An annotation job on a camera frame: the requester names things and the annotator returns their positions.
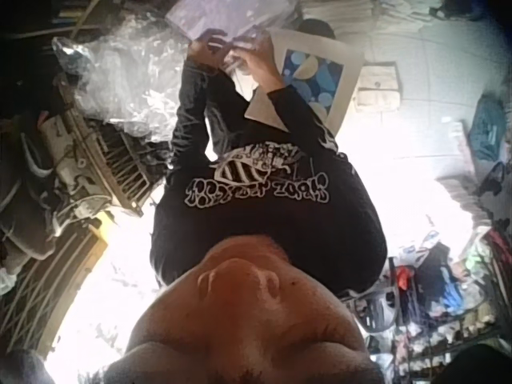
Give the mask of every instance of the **cluttered room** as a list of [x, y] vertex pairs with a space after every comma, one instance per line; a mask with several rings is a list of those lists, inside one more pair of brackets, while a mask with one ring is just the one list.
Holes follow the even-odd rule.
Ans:
[[[510, 358], [512, 29], [495, 3], [2, 4], [0, 382], [2, 358], [16, 350], [37, 356], [44, 383], [88, 382], [123, 356], [159, 295], [153, 222], [179, 168], [171, 139], [187, 47], [206, 29], [269, 31], [283, 85], [364, 183], [386, 260], [371, 288], [339, 300], [384, 382], [435, 382], [479, 345]], [[223, 60], [244, 118], [288, 131], [241, 60]], [[204, 151], [212, 164], [215, 145]], [[248, 185], [266, 178], [242, 162]], [[233, 169], [220, 169], [235, 188]], [[299, 192], [286, 193], [298, 201]], [[202, 208], [225, 204], [216, 198]]]

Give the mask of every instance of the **nose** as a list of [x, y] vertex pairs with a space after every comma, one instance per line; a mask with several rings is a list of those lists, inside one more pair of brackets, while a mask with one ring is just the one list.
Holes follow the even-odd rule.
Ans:
[[245, 300], [266, 303], [279, 300], [279, 278], [276, 273], [240, 258], [227, 260], [202, 274], [198, 279], [198, 288], [205, 300], [221, 300], [234, 305]]

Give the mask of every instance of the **graphic print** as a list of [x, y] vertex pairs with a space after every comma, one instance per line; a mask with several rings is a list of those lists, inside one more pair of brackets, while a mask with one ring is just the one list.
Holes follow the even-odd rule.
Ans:
[[195, 178], [190, 182], [185, 204], [204, 209], [233, 198], [262, 198], [268, 191], [277, 198], [328, 203], [329, 178], [325, 173], [295, 178], [301, 156], [296, 146], [274, 142], [233, 150], [212, 166], [213, 179]]
[[312, 54], [288, 50], [281, 75], [325, 122], [342, 79], [343, 64]]

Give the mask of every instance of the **white picture frame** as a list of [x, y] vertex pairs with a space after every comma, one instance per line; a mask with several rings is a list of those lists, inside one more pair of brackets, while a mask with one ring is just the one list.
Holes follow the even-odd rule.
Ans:
[[[330, 38], [304, 34], [294, 30], [271, 29], [270, 35], [274, 42], [275, 61], [279, 73], [284, 67], [286, 52], [294, 50], [304, 54], [324, 58], [343, 65], [341, 79], [338, 83], [330, 112], [321, 118], [328, 130], [335, 136], [341, 126], [350, 100], [358, 83], [359, 74], [365, 58], [364, 53]], [[272, 102], [266, 93], [258, 88], [245, 114], [246, 118], [265, 123], [269, 126], [287, 130], [277, 116]]]

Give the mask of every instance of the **sleeve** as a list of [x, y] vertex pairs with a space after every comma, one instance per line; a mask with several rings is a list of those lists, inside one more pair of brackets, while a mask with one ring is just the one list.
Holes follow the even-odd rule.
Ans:
[[205, 155], [209, 135], [206, 128], [206, 88], [215, 70], [185, 61], [182, 87], [179, 91], [178, 121], [170, 141], [173, 168], [200, 166], [208, 163]]
[[334, 136], [323, 125], [317, 114], [292, 86], [270, 92], [269, 99], [279, 118], [285, 124], [294, 142], [307, 154], [325, 150], [338, 152]]

